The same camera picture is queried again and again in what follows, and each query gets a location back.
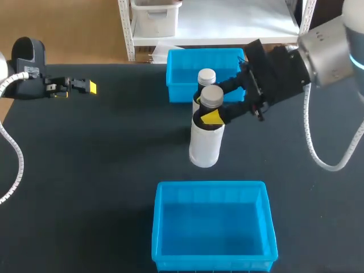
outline yellow tag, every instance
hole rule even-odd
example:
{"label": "yellow tag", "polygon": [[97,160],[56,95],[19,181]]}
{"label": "yellow tag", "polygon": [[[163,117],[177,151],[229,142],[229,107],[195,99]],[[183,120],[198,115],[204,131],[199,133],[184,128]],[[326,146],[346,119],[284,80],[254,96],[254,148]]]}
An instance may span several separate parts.
{"label": "yellow tag", "polygon": [[217,125],[217,124],[223,125],[224,124],[217,109],[215,111],[212,111],[211,113],[203,115],[201,117],[201,119],[205,124],[208,124],[208,125]]}
{"label": "yellow tag", "polygon": [[96,84],[95,84],[95,83],[93,83],[93,82],[91,82],[91,81],[90,81],[90,92],[91,92],[92,94],[97,94],[97,91],[96,91]]}

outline blue plastic tray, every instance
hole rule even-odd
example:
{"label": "blue plastic tray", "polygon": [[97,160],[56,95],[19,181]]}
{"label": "blue plastic tray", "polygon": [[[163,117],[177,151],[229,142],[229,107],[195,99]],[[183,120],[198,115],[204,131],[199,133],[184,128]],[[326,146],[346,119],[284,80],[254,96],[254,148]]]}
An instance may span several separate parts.
{"label": "blue plastic tray", "polygon": [[[216,81],[221,82],[236,76],[240,71],[239,59],[244,59],[241,48],[172,49],[167,59],[167,86],[170,102],[191,102],[197,91],[198,72],[211,68],[216,72]],[[244,100],[242,88],[227,94],[225,102]]]}
{"label": "blue plastic tray", "polygon": [[263,182],[158,184],[152,234],[158,271],[269,271],[277,258]]}

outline coiled cable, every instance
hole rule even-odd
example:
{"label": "coiled cable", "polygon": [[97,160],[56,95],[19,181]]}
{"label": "coiled cable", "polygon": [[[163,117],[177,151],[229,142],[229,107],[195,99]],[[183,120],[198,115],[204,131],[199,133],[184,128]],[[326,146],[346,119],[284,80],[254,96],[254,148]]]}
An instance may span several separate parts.
{"label": "coiled cable", "polygon": [[[4,94],[5,89],[11,83],[13,83],[14,81],[18,81],[18,80],[26,80],[29,77],[30,77],[29,73],[22,72],[22,73],[14,74],[14,75],[10,76],[9,78],[7,78],[3,83],[0,84],[0,98]],[[10,196],[15,192],[15,190],[17,189],[17,187],[20,184],[20,181],[21,181],[21,179],[23,177],[23,172],[24,172],[24,157],[23,157],[23,153],[22,153],[22,150],[20,149],[19,145],[7,133],[7,131],[5,130],[5,128],[2,126],[1,122],[0,122],[0,134],[2,134],[2,136],[14,148],[14,150],[15,150],[17,156],[18,156],[18,160],[19,160],[18,175],[16,176],[15,182],[13,183],[13,185],[11,186],[11,188],[7,191],[7,193],[3,197],[0,198],[0,204],[2,204],[6,200],[8,200],[10,198]]]}
{"label": "coiled cable", "polygon": [[304,121],[304,128],[305,128],[305,134],[306,134],[306,141],[308,145],[309,152],[311,153],[311,156],[313,160],[323,169],[330,171],[330,172],[337,172],[341,169],[343,169],[346,164],[348,163],[349,159],[353,155],[355,149],[358,146],[359,141],[361,140],[363,134],[364,134],[364,121],[360,125],[358,131],[355,133],[353,140],[351,141],[349,148],[344,153],[344,156],[342,157],[341,161],[335,165],[327,165],[325,162],[323,162],[316,154],[315,148],[313,147],[312,139],[311,139],[311,132],[309,129],[309,118],[308,118],[308,110],[309,110],[309,99],[310,99],[310,93],[311,93],[311,84],[308,84],[305,86],[305,100],[304,100],[304,107],[303,107],[303,121]]}

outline white bottle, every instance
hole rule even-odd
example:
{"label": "white bottle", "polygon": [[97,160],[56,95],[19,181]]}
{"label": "white bottle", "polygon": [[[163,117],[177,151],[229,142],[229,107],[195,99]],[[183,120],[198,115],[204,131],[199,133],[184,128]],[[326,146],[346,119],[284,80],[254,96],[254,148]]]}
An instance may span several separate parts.
{"label": "white bottle", "polygon": [[196,100],[199,98],[199,96],[201,96],[202,89],[205,86],[212,85],[216,82],[215,71],[210,68],[205,68],[200,70],[198,73],[197,82],[198,82],[197,92],[193,96],[192,100],[192,114],[194,114],[197,111],[197,109],[200,108],[200,104],[198,104]]}
{"label": "white bottle", "polygon": [[[201,108],[194,114],[195,119],[206,109],[213,111],[222,105],[224,91],[217,85],[206,86],[201,92]],[[201,126],[195,123],[192,118],[191,142],[189,144],[189,159],[200,167],[209,168],[216,164],[220,155],[222,135],[225,125],[216,126],[214,130],[206,129],[208,126]]]}

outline black mat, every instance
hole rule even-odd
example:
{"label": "black mat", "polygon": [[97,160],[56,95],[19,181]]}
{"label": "black mat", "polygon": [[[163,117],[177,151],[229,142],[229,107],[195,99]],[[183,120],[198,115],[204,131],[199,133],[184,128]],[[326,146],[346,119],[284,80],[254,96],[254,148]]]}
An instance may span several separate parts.
{"label": "black mat", "polygon": [[[0,272],[155,272],[156,185],[262,180],[278,242],[273,272],[364,271],[364,144],[340,172],[311,159],[303,94],[225,129],[210,169],[188,159],[191,105],[170,105],[165,66],[59,65],[92,78],[98,96],[17,101],[4,124],[25,157],[19,189],[0,205]],[[313,91],[317,153],[336,164],[364,117],[353,82]],[[0,138],[0,193],[18,163]]]}

